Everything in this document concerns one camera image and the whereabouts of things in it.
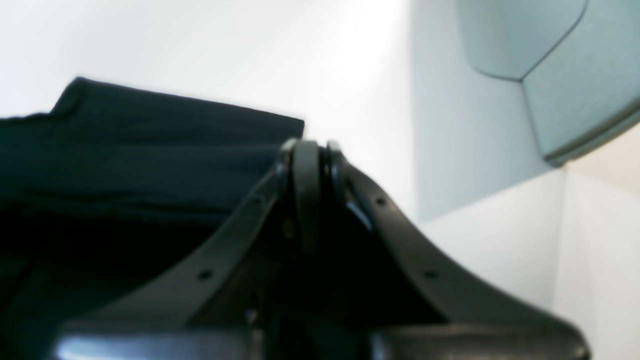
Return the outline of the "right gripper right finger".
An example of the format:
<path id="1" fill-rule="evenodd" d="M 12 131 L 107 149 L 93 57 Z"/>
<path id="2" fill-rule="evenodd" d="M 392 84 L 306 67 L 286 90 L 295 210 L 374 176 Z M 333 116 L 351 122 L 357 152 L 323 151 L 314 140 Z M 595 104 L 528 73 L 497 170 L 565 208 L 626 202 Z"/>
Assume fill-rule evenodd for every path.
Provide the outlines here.
<path id="1" fill-rule="evenodd" d="M 434 245 L 374 180 L 326 146 L 334 193 L 382 243 L 382 253 L 441 324 L 374 330 L 375 360 L 589 360 L 591 351 L 570 323 L 501 291 Z"/>

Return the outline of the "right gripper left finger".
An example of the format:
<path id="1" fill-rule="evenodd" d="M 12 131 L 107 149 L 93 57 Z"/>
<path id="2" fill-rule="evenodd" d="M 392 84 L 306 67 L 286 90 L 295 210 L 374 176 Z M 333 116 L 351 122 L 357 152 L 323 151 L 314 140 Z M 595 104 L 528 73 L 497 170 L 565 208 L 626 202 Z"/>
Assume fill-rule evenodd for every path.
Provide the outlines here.
<path id="1" fill-rule="evenodd" d="M 291 139 L 222 227 L 184 260 L 69 321 L 52 360 L 269 360 L 281 276 L 314 250 L 321 148 Z"/>

